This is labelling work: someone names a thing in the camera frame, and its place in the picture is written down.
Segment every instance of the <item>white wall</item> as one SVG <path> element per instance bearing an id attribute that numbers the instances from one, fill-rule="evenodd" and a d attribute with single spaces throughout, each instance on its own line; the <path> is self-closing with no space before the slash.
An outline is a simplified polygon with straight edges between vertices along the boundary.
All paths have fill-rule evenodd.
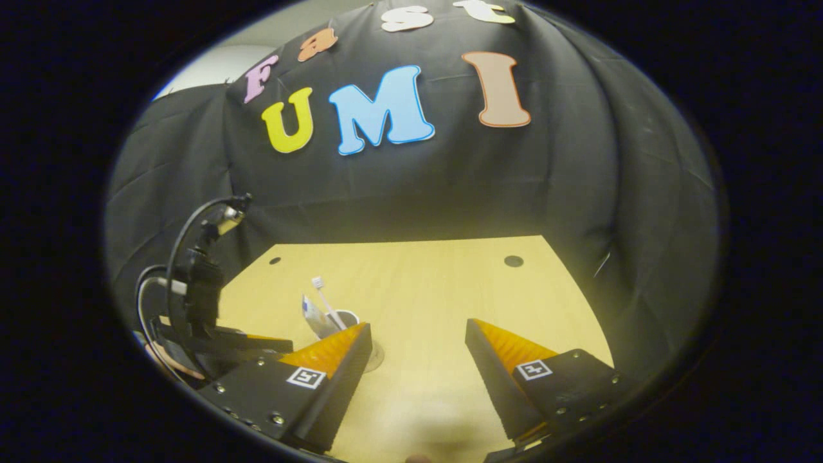
<path id="1" fill-rule="evenodd" d="M 274 49 L 262 45 L 229 45 L 210 49 L 174 76 L 155 99 L 184 88 L 223 83 L 227 79 L 234 82 Z"/>
<path id="2" fill-rule="evenodd" d="M 200 55 L 163 87 L 155 99 L 184 88 L 223 83 L 226 79 L 233 82 L 285 42 L 371 1 L 304 0 L 274 11 Z"/>

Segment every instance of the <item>black cloth backdrop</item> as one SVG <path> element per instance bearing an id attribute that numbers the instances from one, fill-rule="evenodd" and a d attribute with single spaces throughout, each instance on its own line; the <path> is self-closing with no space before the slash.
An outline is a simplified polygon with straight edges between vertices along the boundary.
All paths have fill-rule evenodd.
<path id="1" fill-rule="evenodd" d="M 542 234 L 592 305 L 616 367 L 638 378 L 660 368 L 692 333 L 718 276 L 717 180 L 706 147 L 601 41 L 551 14 L 496 3 L 514 24 L 478 21 L 451 2 L 362 7 L 273 52 L 280 59 L 248 104 L 244 77 L 152 102 L 124 142 L 106 199 L 105 258 L 125 321 L 137 326 L 137 275 L 167 261 L 189 214 L 248 192 L 248 216 L 214 250 L 228 278 L 277 243 Z M 384 12 L 408 5 L 427 7 L 435 22 L 380 29 Z M 337 43 L 298 62 L 300 45 L 326 27 Z M 517 60 L 529 125 L 480 123 L 481 84 L 461 59 L 470 51 Z M 409 64 L 421 68 L 417 89 L 435 136 L 400 145 L 384 137 L 338 154 L 328 96 L 355 84 L 374 98 L 387 71 Z M 296 152 L 276 152 L 260 114 L 303 87 L 313 89 L 314 135 Z M 293 105 L 283 118 L 294 133 Z"/>

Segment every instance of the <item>letter m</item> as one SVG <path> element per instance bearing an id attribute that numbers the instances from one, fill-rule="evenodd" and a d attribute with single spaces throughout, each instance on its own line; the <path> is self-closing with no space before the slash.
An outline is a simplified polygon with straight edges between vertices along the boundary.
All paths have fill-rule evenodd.
<path id="1" fill-rule="evenodd" d="M 328 101 L 337 107 L 341 142 L 337 151 L 343 156 L 363 151 L 365 142 L 356 127 L 372 146 L 380 145 L 386 116 L 392 120 L 387 138 L 391 143 L 409 143 L 432 138 L 435 126 L 426 122 L 417 95 L 417 66 L 401 66 L 383 75 L 374 101 L 355 85 L 337 89 Z"/>

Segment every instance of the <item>white toothbrush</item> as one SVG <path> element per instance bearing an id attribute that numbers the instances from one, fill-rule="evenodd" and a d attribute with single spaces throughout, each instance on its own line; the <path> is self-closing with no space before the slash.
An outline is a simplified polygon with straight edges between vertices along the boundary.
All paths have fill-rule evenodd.
<path id="1" fill-rule="evenodd" d="M 337 326 L 340 328 L 340 331 L 345 330 L 346 324 L 343 323 L 343 320 L 340 319 L 340 316 L 332 308 L 332 306 L 329 305 L 328 301 L 326 301 L 326 297 L 323 295 L 323 290 L 321 289 L 323 287 L 323 279 L 320 277 L 314 277 L 311 279 L 311 283 L 314 285 L 315 288 L 317 288 L 317 292 L 320 293 L 320 299 L 323 300 L 323 305 L 326 306 L 326 310 L 328 311 L 329 315 L 332 316 L 332 320 L 334 320 L 334 323 L 337 324 Z"/>

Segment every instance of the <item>wooden table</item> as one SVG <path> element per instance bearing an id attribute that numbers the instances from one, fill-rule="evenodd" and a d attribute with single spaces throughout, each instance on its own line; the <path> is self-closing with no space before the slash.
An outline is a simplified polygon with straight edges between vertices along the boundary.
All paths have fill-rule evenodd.
<path id="1" fill-rule="evenodd" d="M 504 258 L 517 255 L 523 265 Z M 281 258 L 277 263 L 269 262 Z M 364 374 L 329 455 L 395 463 L 481 462 L 512 446 L 464 343 L 479 318 L 556 352 L 583 348 L 613 366 L 606 338 L 565 266 L 541 236 L 456 241 L 276 245 L 224 288 L 220 325 L 316 341 L 301 296 L 371 324 L 385 352 Z"/>

